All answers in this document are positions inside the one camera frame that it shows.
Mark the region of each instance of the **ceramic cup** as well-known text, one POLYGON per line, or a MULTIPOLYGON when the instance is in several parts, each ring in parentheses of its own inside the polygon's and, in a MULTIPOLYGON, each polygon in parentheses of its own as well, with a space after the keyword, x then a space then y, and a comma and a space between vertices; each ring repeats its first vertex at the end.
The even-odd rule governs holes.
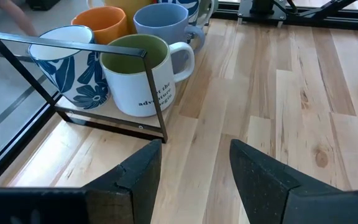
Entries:
MULTIPOLYGON (((88 7, 93 7, 93 0, 86 0, 88 7)), ((102 0, 105 6, 114 6, 124 10, 127 15, 127 25, 130 34, 136 34, 134 15, 139 9, 153 3, 153 0, 102 0)))
MULTIPOLYGON (((188 78, 194 70, 193 49, 184 42, 168 45, 164 40, 153 35, 134 34, 121 37, 110 45, 135 47, 147 51, 161 110, 172 103, 175 97, 175 83, 188 78), (187 52, 189 63, 184 71, 174 73, 171 54, 180 50, 187 52)), ((157 113, 141 58, 102 53, 101 64, 114 102, 123 113, 138 117, 157 113)))
POLYGON ((205 5, 203 1, 205 0, 158 0, 158 3, 168 2, 168 3, 175 3, 184 6, 189 10, 189 24, 193 26, 203 27, 205 24, 208 23, 209 19, 212 16, 213 9, 215 7, 215 0, 207 0, 208 4, 211 3, 211 7, 208 10, 208 13, 206 13, 206 16, 197 21, 198 13, 200 11, 200 6, 205 5))
MULTIPOLYGON (((40 37, 94 43, 92 30, 85 26, 59 27, 40 37)), ((84 110, 95 109, 109 98, 98 52, 33 44, 29 47, 29 54, 60 93, 75 106, 84 110)))
POLYGON ((129 34, 125 12, 112 6, 95 7, 84 11, 77 15, 71 24, 91 28, 97 44, 108 44, 129 34))
MULTIPOLYGON (((167 44, 186 42, 187 35, 194 33, 201 43, 194 49, 197 53, 204 45, 204 32, 197 27, 188 25, 188 10, 178 4, 161 3, 146 6, 136 12, 134 16, 138 34, 156 35, 167 44)), ((184 51, 172 55, 173 72, 183 70, 187 58, 184 51)))

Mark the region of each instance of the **wood grain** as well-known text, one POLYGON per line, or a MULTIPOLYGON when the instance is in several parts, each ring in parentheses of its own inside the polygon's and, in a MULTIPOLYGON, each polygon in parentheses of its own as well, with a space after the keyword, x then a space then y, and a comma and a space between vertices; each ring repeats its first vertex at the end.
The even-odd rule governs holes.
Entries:
MULTIPOLYGON (((232 138, 358 189, 358 31, 217 19, 206 31, 167 124, 152 223, 249 223, 231 174, 232 138)), ((147 142, 55 116, 0 186, 81 186, 147 142)))

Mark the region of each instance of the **cup rim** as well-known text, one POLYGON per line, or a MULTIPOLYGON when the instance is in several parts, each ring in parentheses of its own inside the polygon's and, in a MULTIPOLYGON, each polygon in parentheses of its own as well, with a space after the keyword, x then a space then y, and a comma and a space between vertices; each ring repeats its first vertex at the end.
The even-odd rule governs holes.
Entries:
POLYGON ((98 29, 98 30, 92 30, 92 29, 91 29, 93 32, 101 32, 101 31, 105 31, 105 30, 107 30, 107 29, 110 29, 110 28, 112 28, 112 27, 116 27, 116 26, 118 26, 119 24, 121 24, 124 20, 127 19, 127 14, 125 14, 124 10, 122 10, 121 8, 114 7, 114 6, 99 6, 99 7, 93 7, 93 8, 91 8, 91 9, 87 9, 87 10, 85 10, 85 11, 79 13, 78 15, 76 15, 76 16, 74 17, 74 19, 71 20, 71 24, 72 24, 73 26, 86 26, 86 25, 73 24, 73 22, 74 22, 75 19, 77 19, 77 17, 78 17, 79 15, 84 14, 84 13, 87 13, 87 12, 90 12, 90 11, 95 11, 95 10, 98 10, 98 9, 101 9, 101 8, 118 9, 118 11, 120 11, 121 14, 124 15, 124 16, 121 18, 121 20, 120 20, 119 22, 117 22, 116 24, 114 24, 114 25, 112 25, 112 26, 109 26, 109 27, 107 27, 107 28, 98 29))
POLYGON ((188 10, 187 8, 185 8, 184 6, 182 6, 181 4, 174 4, 174 3, 169 3, 169 2, 161 2, 161 3, 149 4, 148 6, 145 6, 145 7, 143 7, 142 9, 139 9, 139 10, 135 13, 135 15, 134 15, 134 22, 138 23, 139 25, 141 25, 141 26, 143 26, 143 27, 154 28, 154 29, 161 29, 161 28, 166 28, 166 27, 175 26, 175 25, 177 25, 177 24, 179 24, 179 23, 181 23, 181 22, 187 20, 188 18, 189 18, 189 10, 188 10), (138 22, 138 21, 136 20, 136 16, 138 15, 138 13, 139 13, 140 11, 146 10, 146 9, 149 8, 149 7, 157 7, 157 6, 161 6, 161 5, 171 5, 172 7, 180 7, 180 8, 182 8, 182 9, 185 10, 187 16, 186 16, 184 19, 182 19, 181 21, 177 22, 177 23, 170 24, 170 25, 167 25, 167 26, 160 26, 160 27, 146 26, 146 25, 143 25, 143 24, 141 24, 140 22, 138 22))
MULTIPOLYGON (((126 38, 126 37, 130 37, 130 36, 147 36, 147 37, 153 37, 153 38, 156 38, 158 40, 161 40, 165 46, 167 47, 167 50, 168 50, 168 53, 167 55, 165 56, 164 60, 162 60, 161 63, 159 63, 157 66, 155 66, 154 68, 151 68, 151 70, 155 70, 155 69, 158 69, 160 68, 168 59, 169 59, 169 56, 170 56, 170 48, 169 48, 169 45, 163 40, 161 39, 160 37, 157 37, 155 35, 150 35, 150 34, 131 34, 131 35, 126 35, 124 37, 120 37, 118 39, 115 39, 113 40, 112 42, 110 42, 108 44, 108 46, 111 46, 110 44, 112 44, 113 42, 117 41, 117 40, 120 40, 120 39, 123 39, 123 38, 126 38)), ((137 73, 119 73, 119 72, 115 72, 115 71, 112 71, 111 69, 107 68, 106 66, 104 66, 104 63, 103 63, 103 56, 104 55, 107 55, 108 53, 104 53, 104 52, 101 52, 101 55, 100 55, 100 64, 102 65, 102 67, 106 70, 108 70, 109 72, 112 72, 114 73, 115 75, 121 75, 121 76, 128 76, 128 77, 132 77, 132 76, 141 76, 141 75, 146 75, 146 71, 143 71, 143 72, 137 72, 137 73)))
MULTIPOLYGON (((67 26, 56 27, 56 28, 54 28, 54 29, 48 30, 48 31, 44 32, 43 34, 39 35, 38 38, 41 38, 41 36, 43 36, 43 35, 45 35, 45 34, 51 32, 51 31, 53 31, 53 30, 61 29, 61 28, 65 28, 65 27, 73 27, 73 26, 82 27, 82 28, 88 29, 88 30, 91 32, 91 35, 92 35, 92 36, 91 36, 91 40, 90 40, 88 43, 84 43, 84 44, 92 44, 92 43, 94 42, 94 33, 93 33, 93 31, 92 31, 89 27, 83 26, 83 25, 67 25, 67 26)), ((64 58, 72 57, 72 56, 74 56, 74 55, 76 55, 76 54, 78 54, 78 53, 80 53, 80 52, 82 51, 82 50, 77 50, 75 53, 72 53, 71 55, 67 55, 67 56, 65 56, 65 57, 61 57, 61 58, 57 58, 57 59, 51 59, 51 60, 44 60, 44 59, 39 59, 39 58, 37 58, 37 57, 34 57, 34 56, 31 54, 31 47, 32 47, 33 45, 38 45, 38 44, 31 44, 31 45, 29 46, 28 53, 29 53, 30 57, 33 58, 33 59, 35 59, 35 60, 40 60, 40 61, 43 61, 43 62, 51 62, 51 61, 54 61, 54 60, 61 60, 61 59, 64 59, 64 58)))

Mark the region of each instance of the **orange mug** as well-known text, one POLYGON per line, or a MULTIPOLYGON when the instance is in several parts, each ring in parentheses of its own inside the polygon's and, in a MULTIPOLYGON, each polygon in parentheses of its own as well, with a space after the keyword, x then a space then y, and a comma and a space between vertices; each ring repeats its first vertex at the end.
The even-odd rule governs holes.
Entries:
POLYGON ((97 44, 107 45, 129 34, 127 16, 118 7, 94 7, 77 15, 71 24, 89 27, 94 33, 97 44))

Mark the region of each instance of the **person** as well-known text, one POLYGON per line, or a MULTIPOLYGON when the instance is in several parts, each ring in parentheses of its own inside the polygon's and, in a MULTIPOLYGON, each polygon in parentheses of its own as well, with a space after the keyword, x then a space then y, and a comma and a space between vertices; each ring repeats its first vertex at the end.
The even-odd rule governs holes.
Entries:
POLYGON ((37 36, 30 19, 24 14, 23 10, 11 0, 0 0, 0 9, 6 12, 27 35, 37 36))

